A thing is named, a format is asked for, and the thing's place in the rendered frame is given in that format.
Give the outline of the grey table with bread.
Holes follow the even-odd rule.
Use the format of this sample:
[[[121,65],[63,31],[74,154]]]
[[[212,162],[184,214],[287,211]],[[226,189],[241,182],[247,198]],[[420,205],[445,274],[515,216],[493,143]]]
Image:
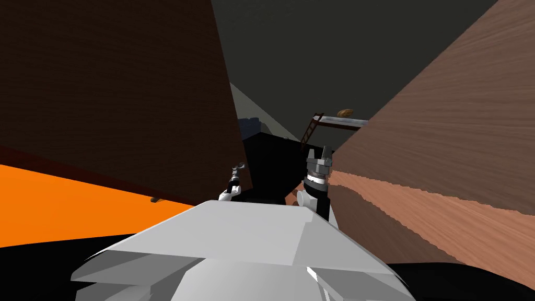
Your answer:
[[[342,117],[340,114],[336,117],[332,117],[326,116],[324,113],[316,113],[312,117],[311,122],[319,126],[350,131],[358,131],[369,123],[368,120],[350,119],[350,117]]]

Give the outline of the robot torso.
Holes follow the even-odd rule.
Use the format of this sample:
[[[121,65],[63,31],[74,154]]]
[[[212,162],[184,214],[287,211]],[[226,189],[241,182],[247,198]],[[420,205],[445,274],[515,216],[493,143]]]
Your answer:
[[[75,301],[416,301],[306,207],[206,201],[98,252]]]

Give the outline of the dark brown wooden door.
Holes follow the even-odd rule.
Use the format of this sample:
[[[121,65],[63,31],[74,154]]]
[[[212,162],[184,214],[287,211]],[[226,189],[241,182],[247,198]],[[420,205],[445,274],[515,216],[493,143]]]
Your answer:
[[[246,160],[211,0],[0,0],[0,164],[198,205]]]

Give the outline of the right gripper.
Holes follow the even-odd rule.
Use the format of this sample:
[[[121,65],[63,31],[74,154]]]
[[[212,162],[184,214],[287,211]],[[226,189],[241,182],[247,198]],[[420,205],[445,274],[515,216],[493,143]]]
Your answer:
[[[310,149],[307,156],[307,175],[315,178],[323,178],[330,174],[332,167],[332,148],[329,145],[323,147],[321,159],[316,159],[315,150]]]

